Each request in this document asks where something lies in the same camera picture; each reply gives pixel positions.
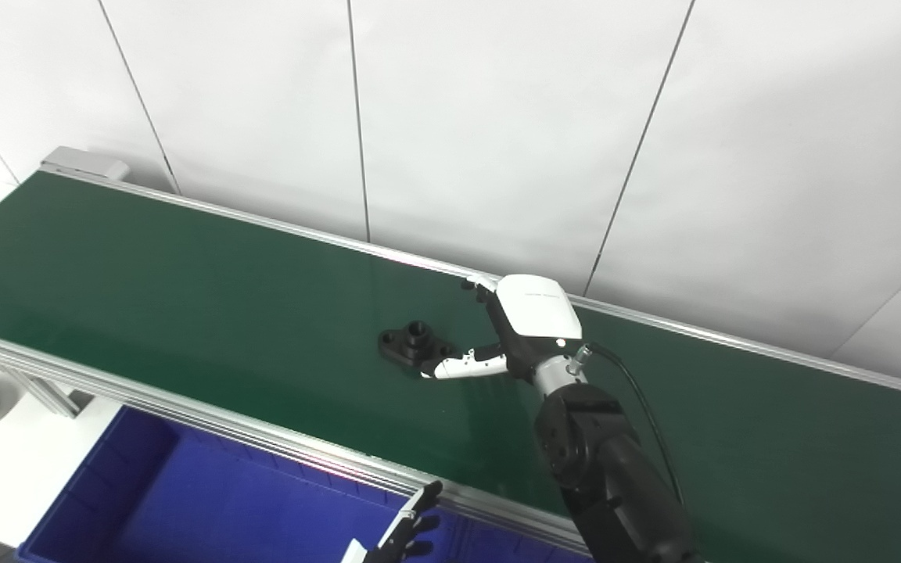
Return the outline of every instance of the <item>white plastic part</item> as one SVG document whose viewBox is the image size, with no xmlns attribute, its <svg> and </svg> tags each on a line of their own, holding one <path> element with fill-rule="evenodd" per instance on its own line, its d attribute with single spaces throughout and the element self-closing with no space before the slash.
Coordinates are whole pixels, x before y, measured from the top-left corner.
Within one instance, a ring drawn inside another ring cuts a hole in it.
<svg viewBox="0 0 901 563">
<path fill-rule="evenodd" d="M 565 290 L 554 279 L 529 274 L 507 275 L 496 285 L 496 296 L 518 335 L 583 338 L 583 325 Z"/>
<path fill-rule="evenodd" d="M 346 546 L 346 553 L 339 563 L 361 563 L 368 556 L 368 550 L 361 545 L 361 542 L 350 540 L 350 545 Z"/>
<path fill-rule="evenodd" d="M 127 178 L 131 168 L 121 160 L 112 156 L 103 156 L 85 150 L 72 149 L 70 146 L 60 146 L 51 151 L 42 164 L 54 164 L 55 167 L 71 168 L 87 174 L 95 174 L 109 178 L 111 181 L 122 181 Z"/>
<path fill-rule="evenodd" d="M 504 374 L 507 371 L 507 357 L 490 357 L 489 360 L 476 360 L 475 350 L 468 350 L 464 357 L 448 357 L 433 370 L 433 375 L 422 374 L 425 378 L 451 380 L 451 378 L 480 378 L 484 375 Z"/>
</svg>

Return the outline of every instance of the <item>robotic hand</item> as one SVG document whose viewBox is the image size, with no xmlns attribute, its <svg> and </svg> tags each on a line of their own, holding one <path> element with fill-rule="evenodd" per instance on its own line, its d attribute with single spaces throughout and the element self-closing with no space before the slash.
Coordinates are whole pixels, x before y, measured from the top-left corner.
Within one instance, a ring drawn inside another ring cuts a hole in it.
<svg viewBox="0 0 901 563">
<path fill-rule="evenodd" d="M 417 541 L 415 536 L 439 526 L 439 516 L 422 516 L 422 513 L 436 506 L 440 491 L 443 491 L 440 481 L 418 489 L 391 521 L 378 547 L 368 551 L 361 542 L 351 540 L 340 563 L 401 563 L 408 557 L 433 551 L 432 543 Z"/>
<path fill-rule="evenodd" d="M 464 287 L 486 304 L 500 342 L 423 361 L 423 377 L 509 374 L 537 389 L 537 441 L 598 563 L 700 561 L 686 510 L 641 451 L 621 403 L 587 384 L 593 348 L 562 287 L 536 275 L 476 275 Z"/>
</svg>

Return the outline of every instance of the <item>black plastic part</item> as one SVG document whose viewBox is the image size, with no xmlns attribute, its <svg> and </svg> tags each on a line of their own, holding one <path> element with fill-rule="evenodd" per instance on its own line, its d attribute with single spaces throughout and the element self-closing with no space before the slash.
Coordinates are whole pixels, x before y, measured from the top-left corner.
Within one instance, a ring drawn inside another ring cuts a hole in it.
<svg viewBox="0 0 901 563">
<path fill-rule="evenodd" d="M 439 339 L 423 321 L 412 321 L 402 329 L 382 331 L 378 349 L 389 360 L 420 368 L 425 361 L 439 363 L 445 357 L 460 357 L 453 343 Z"/>
<path fill-rule="evenodd" d="M 687 512 L 662 480 L 618 400 L 593 385 L 548 395 L 537 439 L 597 563 L 698 561 Z"/>
</svg>

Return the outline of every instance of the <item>white wall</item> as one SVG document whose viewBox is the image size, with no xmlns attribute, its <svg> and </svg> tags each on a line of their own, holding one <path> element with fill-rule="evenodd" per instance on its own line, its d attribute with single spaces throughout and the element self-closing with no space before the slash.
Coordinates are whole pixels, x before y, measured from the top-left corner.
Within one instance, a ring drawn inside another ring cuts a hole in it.
<svg viewBox="0 0 901 563">
<path fill-rule="evenodd" d="M 689 7 L 0 0 L 0 185 L 68 144 L 901 377 L 901 2 L 697 0 L 664 83 Z"/>
</svg>

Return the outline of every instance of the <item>cable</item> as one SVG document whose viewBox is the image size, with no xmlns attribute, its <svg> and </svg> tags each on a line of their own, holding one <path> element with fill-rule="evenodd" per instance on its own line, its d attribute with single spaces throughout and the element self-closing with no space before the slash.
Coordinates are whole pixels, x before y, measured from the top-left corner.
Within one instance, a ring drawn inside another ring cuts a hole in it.
<svg viewBox="0 0 901 563">
<path fill-rule="evenodd" d="M 655 423 L 655 417 L 652 413 L 652 408 L 648 406 L 648 401 L 644 398 L 644 393 L 641 392 L 641 387 L 637 384 L 635 380 L 635 375 L 632 375 L 628 370 L 628 366 L 625 366 L 625 363 L 621 360 L 621 357 L 616 355 L 616 353 L 611 352 L 604 348 L 598 342 L 589 342 L 587 344 L 587 348 L 590 352 L 598 353 L 611 361 L 616 367 L 621 370 L 621 373 L 625 375 L 625 379 L 628 380 L 628 385 L 632 386 L 632 391 L 635 392 L 635 396 L 637 397 L 637 402 L 641 405 L 641 409 L 644 411 L 644 416 L 648 419 L 648 425 L 652 428 L 652 434 L 655 436 L 655 442 L 659 445 L 659 452 L 662 454 L 662 464 L 666 466 L 666 473 L 669 474 L 669 485 L 673 488 L 673 495 L 677 497 L 677 501 L 680 503 L 680 506 L 686 506 L 684 503 L 684 493 L 682 489 L 680 489 L 680 480 L 677 479 L 677 474 L 673 471 L 673 462 L 669 459 L 669 448 L 666 448 L 666 440 L 662 437 L 662 432 L 659 431 L 659 425 Z"/>
</svg>

